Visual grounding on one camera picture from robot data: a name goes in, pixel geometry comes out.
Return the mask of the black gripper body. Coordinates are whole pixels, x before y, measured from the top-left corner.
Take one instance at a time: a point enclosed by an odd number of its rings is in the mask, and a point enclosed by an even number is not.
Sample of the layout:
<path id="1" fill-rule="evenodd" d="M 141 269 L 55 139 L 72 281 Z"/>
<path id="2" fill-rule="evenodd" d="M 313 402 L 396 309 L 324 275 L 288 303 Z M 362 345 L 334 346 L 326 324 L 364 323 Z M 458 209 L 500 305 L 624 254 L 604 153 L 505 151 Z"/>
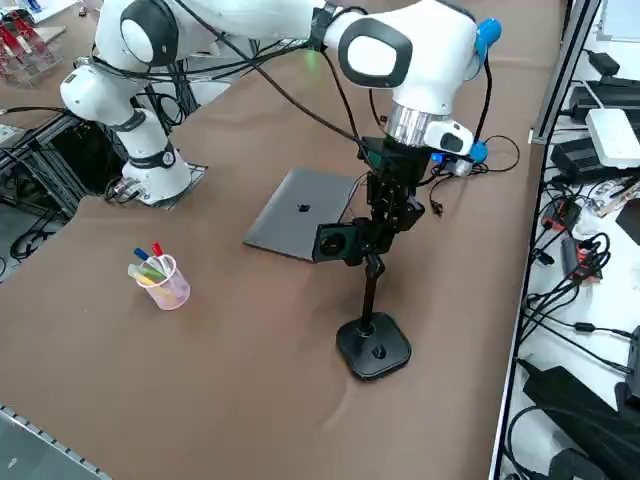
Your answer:
<path id="1" fill-rule="evenodd" d="M 391 137 L 362 138 L 364 161 L 382 182 L 417 188 L 433 179 L 427 174 L 433 149 L 401 144 Z"/>

